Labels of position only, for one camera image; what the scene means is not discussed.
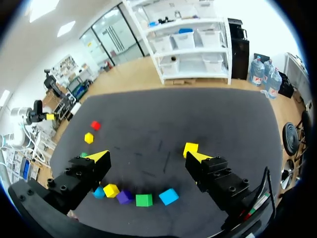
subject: wooden floor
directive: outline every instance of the wooden floor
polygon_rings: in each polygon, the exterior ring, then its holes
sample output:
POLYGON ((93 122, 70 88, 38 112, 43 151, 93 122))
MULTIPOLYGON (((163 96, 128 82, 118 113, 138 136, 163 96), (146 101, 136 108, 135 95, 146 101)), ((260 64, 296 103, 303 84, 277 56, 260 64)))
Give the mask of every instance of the wooden floor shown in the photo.
MULTIPOLYGON (((198 79, 193 85, 162 85, 152 60, 147 58, 137 59, 113 68, 110 72, 105 72, 99 75, 96 81, 91 85, 88 92, 80 100, 84 102, 89 96, 116 92, 128 92, 136 90, 149 90, 163 87, 219 87, 219 88, 237 88, 244 90, 259 91, 261 88, 248 83, 245 80, 233 79, 231 85, 226 84, 224 79, 198 79)), ((298 124, 301 118, 301 113, 304 110, 304 105, 300 102, 296 95, 292 98, 286 98, 278 95, 275 100, 270 100, 273 107, 280 138, 283 126, 287 122, 298 124)), ((58 142, 63 132, 65 131, 68 122, 63 121, 56 133, 55 141, 58 142)), ((283 152, 283 165, 289 159, 288 155, 283 152)), ((41 170, 38 176, 38 181, 42 185, 46 185, 47 178, 51 178, 49 169, 41 170)))

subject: white storage bin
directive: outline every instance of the white storage bin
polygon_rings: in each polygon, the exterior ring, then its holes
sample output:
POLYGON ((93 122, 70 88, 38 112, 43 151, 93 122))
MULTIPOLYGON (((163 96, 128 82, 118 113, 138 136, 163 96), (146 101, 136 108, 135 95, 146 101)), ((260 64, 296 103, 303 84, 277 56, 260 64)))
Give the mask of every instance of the white storage bin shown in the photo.
POLYGON ((195 48, 195 41, 194 41, 194 32, 186 32, 180 34, 172 35, 174 38, 178 49, 190 49, 195 48))
POLYGON ((223 58, 220 54, 204 54, 203 61, 208 73, 221 73, 223 58))
POLYGON ((176 56, 165 56, 159 62, 159 66, 165 75, 176 74, 178 73, 179 58, 176 56))
POLYGON ((162 36, 150 40, 158 53, 169 52, 173 50, 170 36, 162 36))
POLYGON ((221 47, 220 31, 210 29, 206 31, 197 30, 197 32, 202 39, 204 47, 221 47))
POLYGON ((213 6, 213 0, 199 1, 195 4, 195 8, 200 18, 216 18, 216 12, 213 6))

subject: purple cube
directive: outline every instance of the purple cube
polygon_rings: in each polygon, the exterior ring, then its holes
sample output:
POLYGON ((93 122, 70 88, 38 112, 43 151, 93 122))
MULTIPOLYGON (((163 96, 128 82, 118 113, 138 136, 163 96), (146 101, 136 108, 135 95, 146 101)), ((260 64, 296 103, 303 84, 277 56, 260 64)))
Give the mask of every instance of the purple cube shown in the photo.
POLYGON ((118 199, 120 204, 128 204, 133 201, 133 196, 129 191, 121 191, 116 198, 118 199))

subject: black cabinet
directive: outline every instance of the black cabinet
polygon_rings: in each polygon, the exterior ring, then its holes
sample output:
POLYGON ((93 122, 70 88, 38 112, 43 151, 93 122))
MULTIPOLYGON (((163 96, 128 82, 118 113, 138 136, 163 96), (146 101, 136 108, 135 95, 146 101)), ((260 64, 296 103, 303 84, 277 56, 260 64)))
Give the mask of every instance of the black cabinet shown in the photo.
POLYGON ((242 29, 242 21, 228 19, 232 44, 232 78, 247 79, 250 42, 247 31, 242 29))

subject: dark gray carpet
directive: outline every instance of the dark gray carpet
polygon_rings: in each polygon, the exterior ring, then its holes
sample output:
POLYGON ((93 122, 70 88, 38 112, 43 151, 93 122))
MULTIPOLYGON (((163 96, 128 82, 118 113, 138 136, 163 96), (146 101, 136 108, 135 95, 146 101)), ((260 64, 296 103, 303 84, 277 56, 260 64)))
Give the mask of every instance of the dark gray carpet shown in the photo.
MULTIPOLYGON (((227 214, 206 193, 200 193, 185 169, 186 142, 199 152, 225 156, 229 167, 250 181, 261 181, 269 166, 278 192, 281 146, 269 100, 260 92, 215 89, 160 89, 90 97, 68 125, 51 159, 53 176, 81 152, 110 150, 112 168, 102 184, 152 193, 154 205, 120 205, 89 193, 75 210, 79 221, 100 230, 139 236, 174 235, 204 238, 220 231, 227 214), (93 132, 93 120, 101 130, 93 132), (84 135, 95 135, 88 145, 84 135), (179 199, 164 206, 158 194, 174 188, 179 199)), ((262 216, 265 224, 271 208, 262 216)))

